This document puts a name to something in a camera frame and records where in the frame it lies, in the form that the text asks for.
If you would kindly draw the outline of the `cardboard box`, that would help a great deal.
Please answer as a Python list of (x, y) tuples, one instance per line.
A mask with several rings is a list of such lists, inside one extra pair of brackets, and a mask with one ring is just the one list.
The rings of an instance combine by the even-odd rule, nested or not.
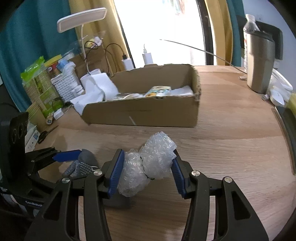
[(116, 73), (110, 79), (119, 93), (146, 94), (154, 86), (188, 86), (189, 95), (152, 96), (89, 103), (81, 118), (88, 124), (195, 127), (201, 96), (198, 71), (188, 64), (148, 65)]

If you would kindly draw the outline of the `grey dotted sock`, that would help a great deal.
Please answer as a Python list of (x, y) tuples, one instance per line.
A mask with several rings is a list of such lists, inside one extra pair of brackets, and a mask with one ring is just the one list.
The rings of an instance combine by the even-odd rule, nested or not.
[(73, 161), (71, 165), (62, 174), (62, 177), (77, 178), (92, 173), (100, 169), (95, 155), (89, 150), (83, 149), (78, 159)]

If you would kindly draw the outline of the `cotton swab bag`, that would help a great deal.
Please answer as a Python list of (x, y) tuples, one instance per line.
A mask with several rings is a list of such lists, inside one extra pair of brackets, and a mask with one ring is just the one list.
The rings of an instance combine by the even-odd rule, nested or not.
[(137, 99), (137, 98), (143, 98), (143, 97), (144, 97), (144, 95), (141, 93), (119, 93), (116, 96), (109, 99), (109, 101)]

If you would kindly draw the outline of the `steel travel tumbler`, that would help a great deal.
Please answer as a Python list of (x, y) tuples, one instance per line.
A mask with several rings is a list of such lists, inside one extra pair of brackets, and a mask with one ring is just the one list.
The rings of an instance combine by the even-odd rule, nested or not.
[(260, 31), (247, 34), (247, 85), (256, 93), (267, 92), (275, 60), (275, 42)]

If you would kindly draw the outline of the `white computer mouse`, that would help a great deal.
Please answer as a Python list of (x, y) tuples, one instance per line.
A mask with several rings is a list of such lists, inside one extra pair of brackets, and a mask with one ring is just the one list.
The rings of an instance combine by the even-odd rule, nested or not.
[(274, 106), (281, 106), (281, 107), (285, 106), (285, 101), (282, 95), (278, 91), (271, 89), (269, 98), (271, 102), (274, 104)]

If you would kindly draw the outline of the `white perforated basket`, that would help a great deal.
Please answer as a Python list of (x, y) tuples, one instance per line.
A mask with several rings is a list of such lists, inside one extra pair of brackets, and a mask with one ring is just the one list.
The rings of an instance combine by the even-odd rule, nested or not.
[(51, 83), (57, 90), (63, 102), (68, 102), (71, 99), (74, 99), (75, 96), (72, 93), (72, 90), (81, 84), (75, 71), (72, 71), (69, 74), (59, 74), (51, 79)]

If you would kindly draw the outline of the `bubble wrap bundle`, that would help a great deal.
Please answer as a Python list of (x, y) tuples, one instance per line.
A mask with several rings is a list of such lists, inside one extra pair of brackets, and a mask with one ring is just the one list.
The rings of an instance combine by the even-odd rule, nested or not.
[(139, 150), (125, 152), (118, 192), (125, 197), (133, 197), (152, 180), (169, 177), (176, 148), (177, 145), (166, 133), (157, 132)]

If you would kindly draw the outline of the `black monitor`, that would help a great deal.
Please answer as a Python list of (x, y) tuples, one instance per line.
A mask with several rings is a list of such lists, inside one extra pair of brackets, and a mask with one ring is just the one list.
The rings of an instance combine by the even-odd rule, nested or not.
[[(240, 36), (240, 45), (241, 48), (244, 48), (244, 37), (243, 37), (243, 27), (247, 22), (245, 17), (240, 15), (236, 16), (239, 28), (239, 36)], [(283, 59), (283, 35), (282, 31), (272, 25), (256, 21), (256, 25), (260, 29), (261, 35), (267, 37), (267, 39), (272, 39), (275, 42), (275, 59), (282, 60)]]

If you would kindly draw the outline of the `cartoon tissue pack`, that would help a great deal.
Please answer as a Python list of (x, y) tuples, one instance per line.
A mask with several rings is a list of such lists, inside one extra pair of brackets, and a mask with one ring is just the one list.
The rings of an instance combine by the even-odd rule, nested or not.
[(171, 95), (170, 86), (153, 86), (144, 96), (145, 97), (163, 97)]

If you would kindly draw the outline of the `white plastic bag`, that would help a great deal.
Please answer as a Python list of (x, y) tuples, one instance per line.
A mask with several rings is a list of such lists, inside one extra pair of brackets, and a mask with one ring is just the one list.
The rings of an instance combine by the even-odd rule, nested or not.
[(268, 90), (269, 92), (271, 90), (277, 91), (283, 97), (283, 100), (288, 102), (293, 92), (293, 86), (279, 71), (273, 68)]

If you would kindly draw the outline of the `green snack bag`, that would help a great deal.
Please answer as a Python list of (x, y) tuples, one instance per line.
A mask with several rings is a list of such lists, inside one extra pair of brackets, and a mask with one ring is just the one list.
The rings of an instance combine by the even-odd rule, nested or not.
[(36, 103), (44, 117), (63, 106), (62, 99), (51, 82), (44, 65), (44, 57), (39, 57), (20, 74), (22, 85), (30, 101)]

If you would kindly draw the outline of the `black scissors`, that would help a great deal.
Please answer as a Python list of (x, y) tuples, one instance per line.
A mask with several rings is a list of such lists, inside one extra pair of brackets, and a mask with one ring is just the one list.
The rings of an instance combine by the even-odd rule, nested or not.
[(43, 131), (40, 135), (39, 135), (39, 138), (38, 138), (38, 141), (37, 143), (38, 144), (41, 144), (45, 138), (48, 136), (49, 133), (51, 133), (53, 130), (55, 130), (58, 126), (55, 126), (54, 128), (51, 128), (49, 131)]

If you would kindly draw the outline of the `clear water bottle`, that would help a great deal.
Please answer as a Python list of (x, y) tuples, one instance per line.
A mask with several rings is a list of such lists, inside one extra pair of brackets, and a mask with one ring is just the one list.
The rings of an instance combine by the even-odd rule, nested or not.
[(247, 54), (247, 34), (253, 33), (254, 31), (260, 31), (258, 28), (255, 16), (246, 14), (245, 15), (247, 22), (243, 27), (243, 37), (244, 37), (244, 70), (247, 72), (247, 65), (248, 65), (248, 54)]

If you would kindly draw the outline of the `black tablet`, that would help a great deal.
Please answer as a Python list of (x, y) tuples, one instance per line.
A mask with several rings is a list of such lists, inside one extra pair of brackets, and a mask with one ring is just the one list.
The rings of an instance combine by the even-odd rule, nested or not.
[(276, 106), (274, 113), (285, 136), (290, 153), (292, 173), (295, 175), (295, 116), (289, 108), (281, 106)]

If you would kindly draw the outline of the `brown cardboard carton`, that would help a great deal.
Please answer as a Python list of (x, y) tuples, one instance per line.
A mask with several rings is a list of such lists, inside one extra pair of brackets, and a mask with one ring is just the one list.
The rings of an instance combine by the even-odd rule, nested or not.
[[(105, 53), (102, 46), (99, 46), (97, 49), (88, 50), (86, 55), (89, 72), (99, 69), (101, 72), (107, 73), (108, 76), (114, 75), (116, 70), (114, 61), (109, 53)], [(75, 72), (79, 78), (88, 73), (82, 54), (75, 55), (69, 61), (75, 63)]]

